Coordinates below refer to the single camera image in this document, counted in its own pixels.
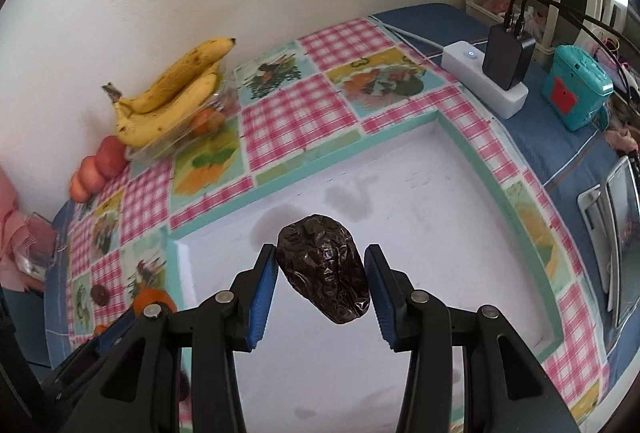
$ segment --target power strip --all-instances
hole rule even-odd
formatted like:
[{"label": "power strip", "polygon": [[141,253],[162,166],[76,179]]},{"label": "power strip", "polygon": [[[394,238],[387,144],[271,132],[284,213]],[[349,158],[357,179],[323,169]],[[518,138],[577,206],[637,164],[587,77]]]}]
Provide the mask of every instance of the power strip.
[{"label": "power strip", "polygon": [[482,71],[484,52],[471,43],[458,41],[444,47],[442,66],[501,118],[509,118],[520,111],[529,89],[519,82],[503,90]]}]

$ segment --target red label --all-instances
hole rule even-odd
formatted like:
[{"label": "red label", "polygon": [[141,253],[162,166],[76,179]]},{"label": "red label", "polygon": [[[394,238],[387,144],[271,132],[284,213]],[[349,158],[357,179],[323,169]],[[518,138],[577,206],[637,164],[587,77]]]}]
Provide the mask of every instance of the red label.
[{"label": "red label", "polygon": [[560,77],[556,77],[554,89],[551,90],[551,102],[556,105],[560,113],[566,115],[577,104],[578,98],[575,96],[575,93],[566,89]]}]

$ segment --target power adapter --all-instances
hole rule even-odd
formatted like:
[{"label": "power adapter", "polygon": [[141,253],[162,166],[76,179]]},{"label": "power adapter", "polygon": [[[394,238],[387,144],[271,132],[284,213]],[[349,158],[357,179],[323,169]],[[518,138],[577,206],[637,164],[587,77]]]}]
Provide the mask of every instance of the power adapter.
[{"label": "power adapter", "polygon": [[471,43],[458,41],[442,50],[441,66],[464,84],[494,113],[509,118],[524,105],[529,90],[523,83],[503,90],[482,71],[484,54]]},{"label": "power adapter", "polygon": [[536,40],[524,30],[519,36],[502,25],[489,30],[482,71],[503,90],[522,82],[536,48]]}]

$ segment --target teal plastic container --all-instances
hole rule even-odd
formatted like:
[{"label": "teal plastic container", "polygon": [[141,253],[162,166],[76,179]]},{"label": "teal plastic container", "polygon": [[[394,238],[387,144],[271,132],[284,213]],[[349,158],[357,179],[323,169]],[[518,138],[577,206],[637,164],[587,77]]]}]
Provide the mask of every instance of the teal plastic container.
[{"label": "teal plastic container", "polygon": [[542,96],[568,130],[588,124],[611,92],[611,78],[587,52],[573,45],[556,48]]}]

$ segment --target banana bunch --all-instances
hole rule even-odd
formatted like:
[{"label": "banana bunch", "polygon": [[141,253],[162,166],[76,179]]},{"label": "banana bunch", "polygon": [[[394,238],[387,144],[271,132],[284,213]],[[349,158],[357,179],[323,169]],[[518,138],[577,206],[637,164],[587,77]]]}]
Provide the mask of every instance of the banana bunch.
[{"label": "banana bunch", "polygon": [[103,86],[116,113],[118,139],[142,148],[193,113],[218,89],[219,61],[235,44],[236,40],[229,38],[205,41],[137,97],[123,97],[111,83]]}]

